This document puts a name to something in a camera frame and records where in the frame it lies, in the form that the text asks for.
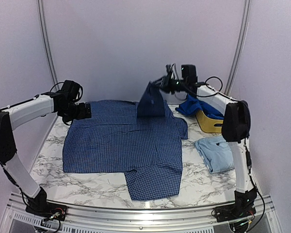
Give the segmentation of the blue patterned button shirt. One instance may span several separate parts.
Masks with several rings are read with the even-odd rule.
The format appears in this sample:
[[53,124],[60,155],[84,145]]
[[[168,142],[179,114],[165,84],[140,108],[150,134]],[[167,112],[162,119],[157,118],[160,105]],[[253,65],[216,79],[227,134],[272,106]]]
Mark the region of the blue patterned button shirt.
[[153,83],[139,102],[100,100],[90,107],[92,116],[73,121],[65,137],[65,173],[123,173],[132,200],[179,194],[188,125]]

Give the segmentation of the light blue t-shirt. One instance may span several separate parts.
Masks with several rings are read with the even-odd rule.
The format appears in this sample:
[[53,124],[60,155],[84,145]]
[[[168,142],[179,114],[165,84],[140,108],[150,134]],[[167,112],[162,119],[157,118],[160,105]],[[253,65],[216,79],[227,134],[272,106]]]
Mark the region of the light blue t-shirt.
[[201,138],[195,142],[195,148],[210,174],[235,168],[231,148],[221,135]]

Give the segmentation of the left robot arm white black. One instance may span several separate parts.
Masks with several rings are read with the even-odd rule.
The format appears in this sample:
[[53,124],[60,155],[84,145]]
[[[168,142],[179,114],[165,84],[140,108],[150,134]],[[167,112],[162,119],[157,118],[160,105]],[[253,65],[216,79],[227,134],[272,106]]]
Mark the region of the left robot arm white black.
[[77,94],[65,91],[46,92],[14,105],[0,109],[0,165],[7,177],[30,199],[32,207],[41,216],[48,216],[51,204],[47,194],[31,177],[21,162],[13,131],[36,118],[56,113],[65,123],[91,117],[88,103],[79,103]]

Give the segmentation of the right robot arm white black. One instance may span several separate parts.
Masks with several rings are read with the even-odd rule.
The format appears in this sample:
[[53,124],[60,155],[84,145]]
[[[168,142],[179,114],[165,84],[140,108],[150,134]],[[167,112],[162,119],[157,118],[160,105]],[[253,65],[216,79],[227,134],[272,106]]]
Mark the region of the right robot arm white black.
[[154,81],[154,84],[165,93],[186,92],[192,97],[202,98],[224,114],[221,133],[231,148],[236,172],[235,203],[232,204],[230,212],[234,217],[242,217],[254,205],[258,192],[251,176],[251,117],[247,102],[229,97],[206,82],[187,84],[184,80],[163,76]]

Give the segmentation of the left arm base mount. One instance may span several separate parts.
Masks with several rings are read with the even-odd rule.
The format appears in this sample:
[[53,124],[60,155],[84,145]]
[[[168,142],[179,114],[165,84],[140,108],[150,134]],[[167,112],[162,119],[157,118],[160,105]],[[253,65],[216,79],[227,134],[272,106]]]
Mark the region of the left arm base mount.
[[67,206],[47,201],[47,194],[40,191],[35,198],[26,197],[26,212],[42,216],[47,220],[57,219],[64,221],[67,212]]

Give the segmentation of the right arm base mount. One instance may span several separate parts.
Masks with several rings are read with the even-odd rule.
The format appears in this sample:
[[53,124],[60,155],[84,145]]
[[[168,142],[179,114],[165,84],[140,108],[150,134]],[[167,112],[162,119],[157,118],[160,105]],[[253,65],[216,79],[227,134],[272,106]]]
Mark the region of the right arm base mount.
[[217,222],[236,220],[252,216],[256,213],[254,202],[249,199],[237,199],[234,204],[218,206],[213,209],[211,215]]

